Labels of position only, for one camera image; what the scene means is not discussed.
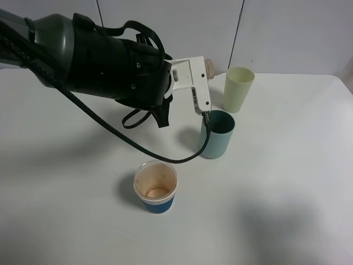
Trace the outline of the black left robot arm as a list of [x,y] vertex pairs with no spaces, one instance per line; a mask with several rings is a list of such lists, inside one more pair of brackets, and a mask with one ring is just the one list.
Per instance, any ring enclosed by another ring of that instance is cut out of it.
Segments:
[[130,20],[105,28],[78,13],[31,20],[2,10],[1,31],[68,91],[145,110],[168,126],[171,58],[147,26]]

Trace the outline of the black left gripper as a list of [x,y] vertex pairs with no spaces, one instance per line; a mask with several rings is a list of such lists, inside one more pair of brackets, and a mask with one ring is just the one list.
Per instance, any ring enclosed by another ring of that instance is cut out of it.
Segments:
[[159,36],[133,20],[105,28],[76,13],[72,24],[74,52],[65,88],[151,110],[159,128],[169,126],[173,96],[164,94],[171,64]]

